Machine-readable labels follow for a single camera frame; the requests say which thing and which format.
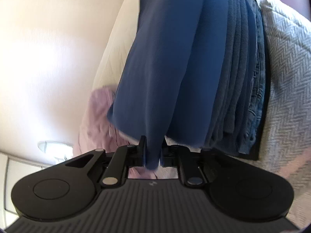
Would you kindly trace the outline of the white ceiling lamp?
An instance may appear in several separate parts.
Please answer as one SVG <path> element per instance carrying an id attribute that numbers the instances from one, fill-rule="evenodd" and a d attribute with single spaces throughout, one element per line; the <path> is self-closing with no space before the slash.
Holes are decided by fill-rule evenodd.
<path id="1" fill-rule="evenodd" d="M 71 144 L 57 141 L 45 141 L 40 142 L 38 148 L 45 153 L 50 160 L 53 160 L 55 164 L 73 158 L 73 146 Z"/>

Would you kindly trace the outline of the pink quilted bedspread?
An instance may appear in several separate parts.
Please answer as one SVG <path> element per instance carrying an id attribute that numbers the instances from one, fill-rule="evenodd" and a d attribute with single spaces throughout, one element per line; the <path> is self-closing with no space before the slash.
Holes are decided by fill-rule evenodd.
<path id="1" fill-rule="evenodd" d="M 124 0 L 93 83 L 93 90 L 118 86 L 129 50 L 136 35 L 139 0 Z"/>

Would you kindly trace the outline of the grey herringbone blanket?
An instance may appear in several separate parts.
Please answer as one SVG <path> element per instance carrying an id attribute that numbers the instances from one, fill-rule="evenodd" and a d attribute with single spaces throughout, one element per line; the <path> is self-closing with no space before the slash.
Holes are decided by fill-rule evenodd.
<path id="1" fill-rule="evenodd" d="M 281 0 L 256 0 L 270 55 L 271 88 L 255 165 L 281 175 L 294 188 L 287 215 L 310 224 L 310 21 Z"/>

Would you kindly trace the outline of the navy blue garment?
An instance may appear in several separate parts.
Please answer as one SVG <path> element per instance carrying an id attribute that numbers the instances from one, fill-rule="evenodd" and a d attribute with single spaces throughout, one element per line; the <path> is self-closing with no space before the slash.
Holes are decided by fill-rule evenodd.
<path id="1" fill-rule="evenodd" d="M 147 138 L 144 165 L 156 169 L 165 137 L 204 144 L 225 55 L 228 0 L 140 0 L 138 29 L 110 122 Z"/>

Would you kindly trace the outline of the grey knitted folded garment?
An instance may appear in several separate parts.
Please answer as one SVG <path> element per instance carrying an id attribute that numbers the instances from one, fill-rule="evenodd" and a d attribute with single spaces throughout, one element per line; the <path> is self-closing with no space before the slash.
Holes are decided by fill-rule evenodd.
<path id="1" fill-rule="evenodd" d="M 211 149 L 232 134 L 248 58 L 248 12 L 245 0 L 228 0 L 225 55 L 204 148 Z"/>

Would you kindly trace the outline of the folded blue jeans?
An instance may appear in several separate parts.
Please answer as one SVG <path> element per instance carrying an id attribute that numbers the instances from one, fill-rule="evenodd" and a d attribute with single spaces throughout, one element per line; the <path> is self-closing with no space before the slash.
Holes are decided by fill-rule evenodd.
<path id="1" fill-rule="evenodd" d="M 248 160 L 259 160 L 260 143 L 270 96 L 270 58 L 261 9 L 256 0 L 246 1 L 255 18 L 257 47 L 247 126 L 241 140 L 239 156 Z"/>

